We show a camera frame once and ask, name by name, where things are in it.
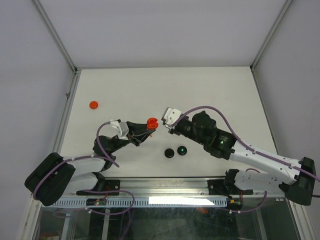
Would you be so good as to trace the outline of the red case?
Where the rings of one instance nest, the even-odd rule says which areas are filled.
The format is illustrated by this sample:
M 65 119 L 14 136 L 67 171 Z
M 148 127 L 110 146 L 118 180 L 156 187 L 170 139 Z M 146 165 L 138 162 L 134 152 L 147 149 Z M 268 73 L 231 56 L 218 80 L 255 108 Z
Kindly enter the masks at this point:
M 148 130 L 156 130 L 159 127 L 158 119 L 155 117 L 150 117 L 147 120 L 146 127 Z
M 91 102 L 89 103 L 89 107 L 90 107 L 91 109 L 93 109 L 93 110 L 97 109 L 98 106 L 99 106 L 99 103 L 98 103 L 97 101 L 91 101 Z

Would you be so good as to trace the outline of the black case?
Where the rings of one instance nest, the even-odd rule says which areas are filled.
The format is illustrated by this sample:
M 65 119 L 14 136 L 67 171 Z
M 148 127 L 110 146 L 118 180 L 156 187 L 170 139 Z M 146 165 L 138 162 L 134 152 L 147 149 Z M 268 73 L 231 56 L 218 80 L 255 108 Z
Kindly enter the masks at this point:
M 170 159 L 170 158 L 173 158 L 174 155 L 175 155 L 175 151 L 172 149 L 172 148 L 167 148 L 165 151 L 164 151 L 164 155 L 166 158 Z
M 179 146 L 179 147 L 177 148 L 177 153 L 178 153 L 180 156 L 186 155 L 187 152 L 188 152 L 187 148 L 186 148 L 185 146 L 183 146 L 183 145 L 181 145 L 181 146 Z

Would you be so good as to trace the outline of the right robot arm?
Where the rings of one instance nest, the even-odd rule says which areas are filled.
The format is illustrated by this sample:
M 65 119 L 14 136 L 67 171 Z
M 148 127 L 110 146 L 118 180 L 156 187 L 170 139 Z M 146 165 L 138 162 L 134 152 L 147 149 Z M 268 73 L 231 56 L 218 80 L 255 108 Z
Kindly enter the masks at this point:
M 315 182 L 319 180 L 312 159 L 288 158 L 256 148 L 241 140 L 233 130 L 227 132 L 219 129 L 216 121 L 204 110 L 189 118 L 181 111 L 168 107 L 161 120 L 170 134 L 182 135 L 202 145 L 211 156 L 240 162 L 261 170 L 261 173 L 228 170 L 223 182 L 226 192 L 283 192 L 288 200 L 296 204 L 311 204 Z

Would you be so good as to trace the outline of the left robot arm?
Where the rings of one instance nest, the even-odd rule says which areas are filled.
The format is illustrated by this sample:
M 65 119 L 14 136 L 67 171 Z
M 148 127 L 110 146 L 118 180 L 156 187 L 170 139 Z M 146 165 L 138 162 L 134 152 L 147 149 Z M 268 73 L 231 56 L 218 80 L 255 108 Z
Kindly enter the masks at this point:
M 107 187 L 102 173 L 120 166 L 114 153 L 130 144 L 140 146 L 158 126 L 154 117 L 146 123 L 104 122 L 97 129 L 92 154 L 65 158 L 52 152 L 26 178 L 24 186 L 46 207 L 64 195 L 111 194 L 114 188 Z

